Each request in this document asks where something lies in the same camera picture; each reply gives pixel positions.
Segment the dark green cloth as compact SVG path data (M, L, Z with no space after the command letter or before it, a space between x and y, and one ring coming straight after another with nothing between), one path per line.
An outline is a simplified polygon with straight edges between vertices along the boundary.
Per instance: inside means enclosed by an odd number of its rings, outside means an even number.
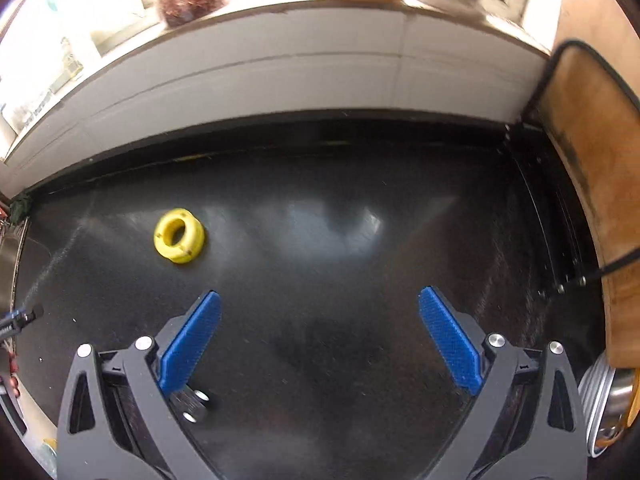
M20 195L11 203L8 220L12 226L18 226L29 214L32 199L29 195Z

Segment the wooden cutting board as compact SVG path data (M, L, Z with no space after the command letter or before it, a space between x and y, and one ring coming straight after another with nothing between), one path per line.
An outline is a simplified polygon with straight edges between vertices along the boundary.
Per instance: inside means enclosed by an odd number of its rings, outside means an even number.
M570 281L602 285L605 354L639 365L639 98L590 44L565 40L521 114L548 133L570 176L599 267Z

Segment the steel bowl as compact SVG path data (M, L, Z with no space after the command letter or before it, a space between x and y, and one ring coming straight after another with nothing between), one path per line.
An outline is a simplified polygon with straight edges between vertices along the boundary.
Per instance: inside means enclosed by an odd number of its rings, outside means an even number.
M598 458L639 417L639 370L616 368L602 352L579 382L588 455Z

